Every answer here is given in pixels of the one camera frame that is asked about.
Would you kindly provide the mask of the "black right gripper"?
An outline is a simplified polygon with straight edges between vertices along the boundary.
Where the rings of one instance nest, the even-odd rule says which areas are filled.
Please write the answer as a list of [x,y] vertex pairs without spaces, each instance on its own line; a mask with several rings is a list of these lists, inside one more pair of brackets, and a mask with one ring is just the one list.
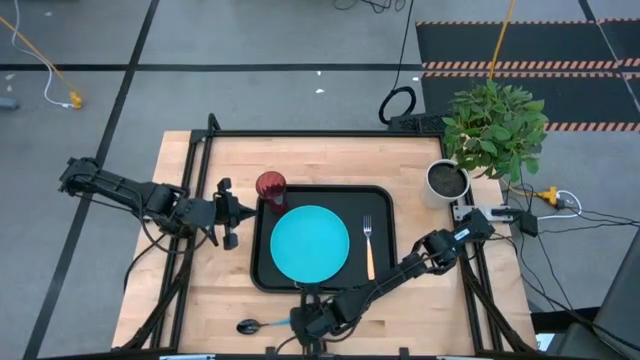
[[344,341],[353,333],[353,322],[338,316],[331,298],[320,298],[318,285],[301,288],[300,306],[290,310],[289,319],[304,355],[325,354],[329,343]]

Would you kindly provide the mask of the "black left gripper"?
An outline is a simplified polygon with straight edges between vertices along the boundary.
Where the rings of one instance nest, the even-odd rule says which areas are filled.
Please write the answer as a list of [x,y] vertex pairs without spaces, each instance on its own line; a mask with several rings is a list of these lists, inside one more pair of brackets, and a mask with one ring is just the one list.
[[222,178],[217,184],[217,191],[212,200],[201,200],[200,224],[198,228],[215,246],[218,240],[214,227],[221,225],[224,229],[223,248],[232,250],[238,246],[238,237],[233,228],[239,222],[253,218],[258,211],[250,207],[239,205],[238,199],[231,193],[231,179]]

